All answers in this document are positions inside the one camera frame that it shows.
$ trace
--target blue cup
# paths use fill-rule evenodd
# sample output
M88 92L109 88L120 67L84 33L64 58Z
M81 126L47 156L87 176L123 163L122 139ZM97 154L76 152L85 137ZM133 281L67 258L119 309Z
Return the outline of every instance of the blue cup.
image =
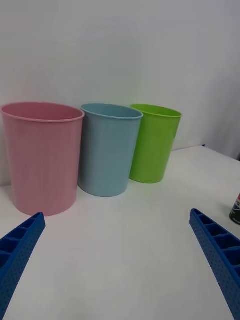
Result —
M85 112L78 185L88 194L113 197L128 185L143 114L120 105L89 103Z

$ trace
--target blue plastic grid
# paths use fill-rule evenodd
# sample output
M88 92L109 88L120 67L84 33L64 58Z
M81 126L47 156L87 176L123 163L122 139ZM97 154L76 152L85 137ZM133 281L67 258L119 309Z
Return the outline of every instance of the blue plastic grid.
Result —
M191 210L190 225L233 318L240 320L240 240L197 209Z
M45 226L44 215L39 212L0 240L0 320Z

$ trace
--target pink plastic bin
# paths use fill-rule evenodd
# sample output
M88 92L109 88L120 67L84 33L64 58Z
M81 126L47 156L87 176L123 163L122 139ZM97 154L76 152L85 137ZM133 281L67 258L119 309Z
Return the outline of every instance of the pink plastic bin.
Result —
M54 103L2 107L16 208L59 214L76 200L84 112Z

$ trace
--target green cup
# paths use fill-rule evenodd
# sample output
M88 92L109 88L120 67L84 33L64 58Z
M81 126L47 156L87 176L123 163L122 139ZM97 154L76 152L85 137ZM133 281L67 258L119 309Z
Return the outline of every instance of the green cup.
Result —
M132 104L143 113L130 179L145 184L161 181L182 114L157 105Z

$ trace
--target bottle label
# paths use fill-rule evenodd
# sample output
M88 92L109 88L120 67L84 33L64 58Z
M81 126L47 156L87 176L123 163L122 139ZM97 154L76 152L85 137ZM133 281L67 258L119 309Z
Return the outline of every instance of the bottle label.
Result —
M233 206L230 215L230 219L236 224L240 225L240 195L238 196L235 205Z

